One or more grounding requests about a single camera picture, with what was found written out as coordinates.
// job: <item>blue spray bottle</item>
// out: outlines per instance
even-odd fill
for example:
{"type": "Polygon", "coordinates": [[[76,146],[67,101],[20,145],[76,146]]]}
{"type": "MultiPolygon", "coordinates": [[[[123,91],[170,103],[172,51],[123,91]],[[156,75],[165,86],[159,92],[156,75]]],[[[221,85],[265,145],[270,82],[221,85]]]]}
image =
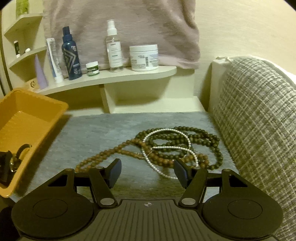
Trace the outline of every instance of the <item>blue spray bottle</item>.
{"type": "Polygon", "coordinates": [[[63,44],[62,51],[64,60],[67,67],[69,80],[74,80],[82,76],[81,66],[79,62],[77,46],[70,34],[69,26],[63,27],[63,44]]]}

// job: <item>gray plaid fabric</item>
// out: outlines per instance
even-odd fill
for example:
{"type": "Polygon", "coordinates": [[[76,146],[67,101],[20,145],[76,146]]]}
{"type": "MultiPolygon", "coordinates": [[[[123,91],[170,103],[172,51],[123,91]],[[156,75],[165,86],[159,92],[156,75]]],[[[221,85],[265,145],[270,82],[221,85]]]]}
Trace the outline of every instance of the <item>gray plaid fabric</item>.
{"type": "Polygon", "coordinates": [[[263,61],[238,58],[226,72],[214,107],[225,145],[241,176],[284,211],[277,232],[296,237],[296,90],[263,61]]]}

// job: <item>jar lid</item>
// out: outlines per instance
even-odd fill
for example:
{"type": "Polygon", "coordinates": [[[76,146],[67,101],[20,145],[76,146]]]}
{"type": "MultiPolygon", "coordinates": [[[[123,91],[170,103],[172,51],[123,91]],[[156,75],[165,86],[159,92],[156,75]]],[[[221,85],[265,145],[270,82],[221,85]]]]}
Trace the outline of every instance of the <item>jar lid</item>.
{"type": "Polygon", "coordinates": [[[94,62],[87,63],[86,67],[91,68],[91,67],[95,67],[95,66],[98,66],[98,65],[99,65],[99,63],[97,61],[94,61],[94,62]]]}
{"type": "Polygon", "coordinates": [[[145,52],[157,50],[157,44],[130,46],[130,52],[145,52]]]}

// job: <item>gray carpet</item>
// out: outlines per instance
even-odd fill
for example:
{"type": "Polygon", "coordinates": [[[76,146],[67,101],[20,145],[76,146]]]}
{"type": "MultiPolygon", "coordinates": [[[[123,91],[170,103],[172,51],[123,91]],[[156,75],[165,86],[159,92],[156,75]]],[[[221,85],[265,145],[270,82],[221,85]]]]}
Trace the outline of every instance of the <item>gray carpet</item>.
{"type": "MultiPolygon", "coordinates": [[[[174,126],[197,127],[220,136],[209,114],[205,112],[64,117],[31,160],[17,191],[11,198],[14,201],[19,200],[63,169],[75,168],[85,158],[105,149],[113,148],[121,142],[133,138],[142,130],[174,126]]],[[[194,148],[196,152],[208,155],[210,163],[216,162],[215,156],[208,147],[194,144],[194,148]]],[[[213,172],[219,173],[223,168],[230,168],[238,172],[221,141],[219,148],[223,154],[224,163],[220,169],[213,172]]],[[[127,150],[139,151],[135,147],[128,147],[127,150]]],[[[178,180],[160,176],[144,160],[115,154],[104,161],[101,166],[107,166],[115,158],[120,158],[122,161],[121,176],[112,189],[117,200],[124,198],[173,198],[179,200],[184,192],[178,180]]],[[[171,169],[165,171],[174,175],[171,169]]],[[[89,199],[91,198],[87,188],[79,188],[78,192],[89,199]]],[[[206,199],[216,193],[218,193],[217,188],[210,188],[206,193],[206,199]]]]}

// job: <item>yellow tray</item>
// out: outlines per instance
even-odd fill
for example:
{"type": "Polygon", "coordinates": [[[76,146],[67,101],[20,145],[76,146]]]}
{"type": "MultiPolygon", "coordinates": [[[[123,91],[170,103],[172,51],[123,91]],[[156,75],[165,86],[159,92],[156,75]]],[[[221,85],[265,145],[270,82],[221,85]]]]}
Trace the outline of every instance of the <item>yellow tray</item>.
{"type": "Polygon", "coordinates": [[[0,151],[15,154],[23,144],[32,145],[22,153],[9,186],[0,183],[1,196],[13,193],[32,155],[67,108],[67,103],[20,88],[0,101],[0,151]]]}

